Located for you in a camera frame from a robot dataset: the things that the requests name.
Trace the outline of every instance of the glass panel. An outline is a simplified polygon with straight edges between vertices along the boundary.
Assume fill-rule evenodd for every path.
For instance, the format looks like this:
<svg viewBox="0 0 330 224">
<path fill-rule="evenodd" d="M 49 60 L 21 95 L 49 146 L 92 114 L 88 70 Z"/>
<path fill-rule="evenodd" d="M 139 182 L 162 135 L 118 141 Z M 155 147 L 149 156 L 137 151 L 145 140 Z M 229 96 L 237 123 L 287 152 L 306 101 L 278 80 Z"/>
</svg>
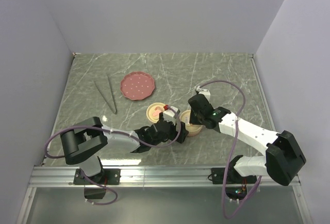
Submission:
<svg viewBox="0 0 330 224">
<path fill-rule="evenodd" d="M 219 187 L 121 188 L 118 193 L 115 204 L 94 206 L 84 201 L 82 188 L 38 188 L 28 223 L 302 223 L 292 187 L 262 187 L 229 221 L 222 215 Z M 237 204 L 227 202 L 231 213 Z"/>
</svg>

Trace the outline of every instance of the wire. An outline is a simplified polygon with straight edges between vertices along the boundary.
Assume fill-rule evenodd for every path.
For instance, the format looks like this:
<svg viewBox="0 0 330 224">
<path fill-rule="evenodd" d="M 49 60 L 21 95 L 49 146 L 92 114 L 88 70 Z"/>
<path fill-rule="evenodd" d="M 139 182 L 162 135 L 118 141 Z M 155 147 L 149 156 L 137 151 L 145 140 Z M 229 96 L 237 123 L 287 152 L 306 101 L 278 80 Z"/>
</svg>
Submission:
<svg viewBox="0 0 330 224">
<path fill-rule="evenodd" d="M 168 107 L 168 108 L 169 108 L 169 110 L 171 110 L 171 111 L 174 113 L 174 115 L 175 115 L 175 117 L 176 117 L 177 122 L 178 122 L 179 125 L 178 125 L 178 132 L 177 132 L 177 135 L 175 136 L 175 138 L 174 138 L 172 141 L 170 141 L 170 142 L 169 142 L 168 144 L 166 144 L 166 145 L 163 145 L 163 146 L 155 146 L 155 145 L 151 145 L 151 144 L 149 144 L 149 143 L 146 143 L 146 142 L 143 141 L 143 140 L 140 140 L 139 138 L 137 138 L 137 137 L 135 137 L 135 136 L 130 136 L 128 133 L 125 133 L 125 132 L 122 132 L 122 131 L 115 131 L 115 130 L 111 131 L 111 130 L 103 129 L 103 128 L 101 128 L 101 127 L 93 127 L 93 126 L 88 126 L 88 125 L 79 125 L 79 126 L 71 126 L 71 127 L 67 127 L 66 129 L 63 129 L 63 130 L 60 130 L 60 131 L 56 132 L 54 135 L 52 135 L 52 136 L 47 140 L 47 142 L 45 143 L 45 145 L 44 145 L 44 147 L 43 147 L 43 151 L 44 151 L 44 153 L 45 153 L 45 156 L 48 157 L 48 158 L 54 158 L 54 159 L 55 159 L 55 158 L 64 158 L 64 155 L 53 156 L 53 155 L 49 154 L 49 153 L 48 153 L 48 150 L 47 150 L 48 145 L 51 143 L 51 141 L 52 141 L 56 136 L 61 135 L 61 134 L 64 134 L 64 133 L 66 133 L 66 132 L 68 132 L 68 131 L 70 131 L 70 130 L 75 130 L 75 129 L 98 130 L 98 131 L 102 131 L 102 132 L 106 132 L 106 133 L 125 135 L 125 136 L 128 136 L 128 137 L 130 137 L 130 138 L 136 140 L 137 142 L 142 143 L 142 144 L 144 144 L 144 145 L 146 145 L 146 146 L 148 146 L 148 147 L 151 147 L 151 148 L 165 148 L 165 147 L 168 147 L 168 146 L 170 146 L 171 144 L 173 144 L 174 142 L 177 141 L 177 139 L 179 138 L 179 135 L 180 135 L 180 133 L 181 133 L 181 129 L 182 129 L 182 127 L 181 127 L 181 121 L 180 121 L 180 117 L 179 117 L 178 113 L 177 113 L 175 110 L 173 110 L 171 107 Z"/>
<path fill-rule="evenodd" d="M 56 132 L 54 135 L 52 135 L 52 136 L 47 140 L 47 142 L 45 143 L 45 145 L 44 145 L 44 147 L 43 147 L 43 151 L 44 151 L 44 153 L 45 153 L 45 156 L 48 157 L 48 158 L 53 158 L 53 159 L 56 159 L 56 158 L 64 158 L 64 155 L 53 156 L 53 155 L 49 154 L 49 153 L 48 153 L 48 150 L 47 150 L 48 145 L 51 143 L 51 141 L 52 141 L 56 136 L 61 135 L 61 134 L 64 134 L 64 133 L 66 133 L 66 132 L 68 132 L 68 131 L 71 131 L 71 130 L 75 130 L 75 129 L 98 130 L 98 131 L 102 131 L 102 132 L 106 132 L 106 133 L 125 135 L 125 136 L 128 136 L 128 137 L 130 137 L 130 138 L 136 140 L 136 141 L 139 142 L 139 143 L 142 143 L 142 144 L 144 144 L 144 145 L 146 145 L 146 146 L 148 146 L 148 147 L 152 147 L 152 148 L 164 148 L 164 147 L 168 147 L 168 146 L 170 146 L 171 144 L 173 144 L 174 142 L 177 141 L 177 139 L 179 138 L 179 135 L 180 135 L 180 133 L 181 133 L 181 129 L 182 129 L 182 127 L 181 127 L 181 121 L 180 121 L 180 117 L 179 117 L 178 113 L 177 113 L 174 109 L 172 109 L 170 106 L 168 106 L 168 109 L 174 113 L 174 115 L 175 115 L 175 117 L 176 117 L 176 120 L 177 120 L 177 122 L 178 122 L 179 125 L 178 125 L 178 132 L 177 132 L 177 135 L 175 136 L 175 138 L 174 138 L 172 141 L 170 141 L 168 144 L 164 145 L 164 146 L 155 146 L 155 145 L 151 145 L 151 144 L 149 144 L 149 143 L 144 142 L 143 140 L 140 140 L 139 138 L 137 138 L 137 137 L 135 137 L 135 136 L 131 136 L 130 134 L 127 134 L 127 133 L 125 133 L 125 132 L 121 132 L 121 131 L 111 131 L 111 130 L 102 129 L 102 128 L 100 128 L 100 127 L 93 127 L 93 126 L 88 126 L 88 125 L 77 125 L 77 126 L 67 127 L 66 129 L 60 130 L 60 131 Z M 110 192 L 113 192 L 113 193 L 115 194 L 115 198 L 114 198 L 112 201 L 110 201 L 110 202 L 96 203 L 96 202 L 93 202 L 93 201 L 91 201 L 91 200 L 87 200 L 88 202 L 90 202 L 90 203 L 92 203 L 92 204 L 94 204 L 94 205 L 109 205 L 109 204 L 114 203 L 114 202 L 117 200 L 117 198 L 118 198 L 118 193 L 117 193 L 114 189 L 111 189 L 111 188 L 109 188 L 109 187 L 103 186 L 103 185 L 101 185 L 101 184 L 98 184 L 98 183 L 92 181 L 89 177 L 86 176 L 86 174 L 84 173 L 83 170 L 81 170 L 81 174 L 82 174 L 82 176 L 84 176 L 85 180 L 88 181 L 89 183 L 94 184 L 94 185 L 96 185 L 96 186 L 98 186 L 98 187 L 101 187 L 101 188 L 103 188 L 103 189 L 105 189 L 105 190 L 108 190 L 108 191 L 110 191 Z"/>
<path fill-rule="evenodd" d="M 259 187 L 260 182 L 261 182 L 261 176 L 258 178 L 257 182 L 253 185 L 252 189 L 249 191 L 249 193 L 246 195 L 246 197 L 241 201 L 240 205 L 235 209 L 235 211 L 231 215 L 227 216 L 227 214 L 226 214 L 226 208 L 225 208 L 225 195 L 226 195 L 226 184 L 227 184 L 228 169 L 229 169 L 230 160 L 232 159 L 232 156 L 233 156 L 233 153 L 234 153 L 234 150 L 235 150 L 235 146 L 236 146 L 236 143 L 237 143 L 237 140 L 238 140 L 238 133 L 239 133 L 239 129 L 238 129 L 238 116 L 241 114 L 242 110 L 245 107 L 246 98 L 245 98 L 244 92 L 242 91 L 241 88 L 239 88 L 237 85 L 235 85 L 232 82 L 225 81 L 225 80 L 222 80 L 222 79 L 216 79 L 214 81 L 206 82 L 206 83 L 200 85 L 200 87 L 202 88 L 204 86 L 207 86 L 207 85 L 212 84 L 212 83 L 217 83 L 217 82 L 219 82 L 219 83 L 227 83 L 227 84 L 229 84 L 231 86 L 234 86 L 242 94 L 242 97 L 243 97 L 242 106 L 240 107 L 240 109 L 236 113 L 237 118 L 236 118 L 236 121 L 235 121 L 235 137 L 234 137 L 234 142 L 233 142 L 233 145 L 232 145 L 232 148 L 230 150 L 229 157 L 228 157 L 228 160 L 227 160 L 227 163 L 226 163 L 226 167 L 225 167 L 225 171 L 224 171 L 224 176 L 223 176 L 223 182 L 222 182 L 222 191 L 221 191 L 221 205 L 222 205 L 223 216 L 226 219 L 231 219 L 243 207 L 245 201 L 248 200 L 249 198 L 251 198 L 253 196 L 253 194 L 257 191 L 257 188 Z"/>
<path fill-rule="evenodd" d="M 209 176 L 207 176 L 207 179 L 209 180 L 209 181 L 211 181 L 211 182 L 213 182 L 213 180 L 212 179 L 210 179 L 210 176 L 213 176 L 214 174 L 212 173 L 212 174 L 210 174 Z"/>
<path fill-rule="evenodd" d="M 109 187 L 107 187 L 107 186 L 103 186 L 103 185 L 101 185 L 101 184 L 98 184 L 98 183 L 94 182 L 93 180 L 91 180 L 89 177 L 86 176 L 86 174 L 84 173 L 83 170 L 80 170 L 80 173 L 81 173 L 81 175 L 84 177 L 84 179 L 85 179 L 87 182 L 89 182 L 89 183 L 91 183 L 91 184 L 94 184 L 94 185 L 96 185 L 96 186 L 98 186 L 98 187 L 100 187 L 100 188 L 102 188 L 102 189 L 108 190 L 108 191 L 114 193 L 114 195 L 115 195 L 114 199 L 113 199 L 112 201 L 110 201 L 110 202 L 100 203 L 100 202 L 93 202 L 92 200 L 89 200 L 89 199 L 87 200 L 88 202 L 90 202 L 90 203 L 92 203 L 92 204 L 94 204 L 94 205 L 102 205 L 102 206 L 103 206 L 103 205 L 110 205 L 110 204 L 116 202 L 116 200 L 117 200 L 117 198 L 118 198 L 118 193 L 117 193 L 114 189 L 111 189 L 111 188 L 109 188 Z"/>
</svg>

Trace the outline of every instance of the red plate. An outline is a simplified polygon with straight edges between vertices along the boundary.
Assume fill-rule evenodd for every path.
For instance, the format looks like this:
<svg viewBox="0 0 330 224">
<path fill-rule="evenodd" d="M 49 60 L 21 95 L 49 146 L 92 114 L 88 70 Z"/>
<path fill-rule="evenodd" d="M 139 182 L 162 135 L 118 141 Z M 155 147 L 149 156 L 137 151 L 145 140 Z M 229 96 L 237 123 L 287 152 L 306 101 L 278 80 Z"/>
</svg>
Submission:
<svg viewBox="0 0 330 224">
<path fill-rule="evenodd" d="M 150 74 L 132 72 L 120 82 L 120 90 L 124 97 L 131 100 L 143 100 L 155 90 L 155 80 Z"/>
</svg>

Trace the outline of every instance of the white wall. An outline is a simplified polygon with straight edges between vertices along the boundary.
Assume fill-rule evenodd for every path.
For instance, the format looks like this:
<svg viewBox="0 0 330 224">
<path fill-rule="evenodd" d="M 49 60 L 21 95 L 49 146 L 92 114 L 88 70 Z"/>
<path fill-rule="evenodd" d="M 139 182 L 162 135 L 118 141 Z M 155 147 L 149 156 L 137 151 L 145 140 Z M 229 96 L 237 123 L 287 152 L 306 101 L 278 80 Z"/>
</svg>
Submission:
<svg viewBox="0 0 330 224">
<path fill-rule="evenodd" d="M 0 0 L 0 222 L 14 223 L 72 54 L 41 0 Z"/>
<path fill-rule="evenodd" d="M 74 52 L 255 53 L 283 0 L 45 0 Z"/>
<path fill-rule="evenodd" d="M 315 223 L 330 223 L 330 0 L 285 0 L 257 53 L 279 131 L 295 134 L 300 176 Z"/>
</svg>

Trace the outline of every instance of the gray marble surface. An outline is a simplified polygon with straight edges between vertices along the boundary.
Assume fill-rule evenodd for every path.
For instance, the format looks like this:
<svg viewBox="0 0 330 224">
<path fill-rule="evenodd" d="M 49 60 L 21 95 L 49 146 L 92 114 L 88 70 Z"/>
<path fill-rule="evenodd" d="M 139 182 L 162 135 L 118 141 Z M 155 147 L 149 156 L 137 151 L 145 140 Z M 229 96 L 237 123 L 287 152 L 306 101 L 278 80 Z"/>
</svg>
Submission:
<svg viewBox="0 0 330 224">
<path fill-rule="evenodd" d="M 156 89 L 147 99 L 131 101 L 122 96 L 120 81 L 133 71 L 143 71 L 155 79 Z M 111 100 L 107 75 L 111 76 L 118 114 L 114 115 L 93 81 Z M 248 54 L 168 53 L 168 54 L 78 54 L 73 61 L 68 84 L 55 131 L 81 122 L 89 117 L 100 117 L 104 124 L 115 129 L 134 130 L 149 125 L 147 107 L 163 102 L 189 108 L 188 99 L 197 85 L 212 79 L 226 79 L 240 86 L 246 94 L 246 106 L 241 117 L 251 123 L 270 129 L 270 122 L 262 101 L 256 76 Z M 237 111 L 242 96 L 224 83 L 207 86 L 214 107 L 223 106 Z M 226 162 L 233 138 L 205 128 L 188 137 L 183 144 L 166 148 L 151 148 L 149 152 L 131 154 L 106 146 L 98 156 L 104 165 L 192 165 L 223 164 Z M 55 139 L 50 154 L 63 153 L 60 139 Z M 255 156 L 257 151 L 238 141 L 235 155 Z M 64 166 L 64 159 L 47 159 L 47 166 Z"/>
</svg>

